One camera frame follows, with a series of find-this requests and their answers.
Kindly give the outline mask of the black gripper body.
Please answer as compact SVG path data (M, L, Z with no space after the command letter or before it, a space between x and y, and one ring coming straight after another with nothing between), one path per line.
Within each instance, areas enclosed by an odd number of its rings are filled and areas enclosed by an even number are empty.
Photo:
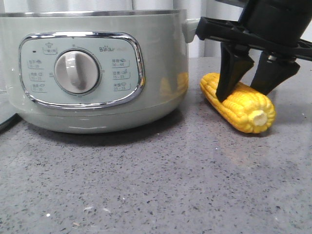
M250 0L238 21L201 17L196 35L311 60L312 44L301 39L311 20L310 0Z

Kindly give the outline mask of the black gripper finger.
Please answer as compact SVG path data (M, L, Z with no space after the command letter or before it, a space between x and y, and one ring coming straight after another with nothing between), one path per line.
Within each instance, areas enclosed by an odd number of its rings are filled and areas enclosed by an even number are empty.
M297 74L296 58L262 52L250 87L267 95L279 84Z
M254 60L249 56L248 46L222 42L220 48L221 66L216 97L223 102L242 77L253 68Z

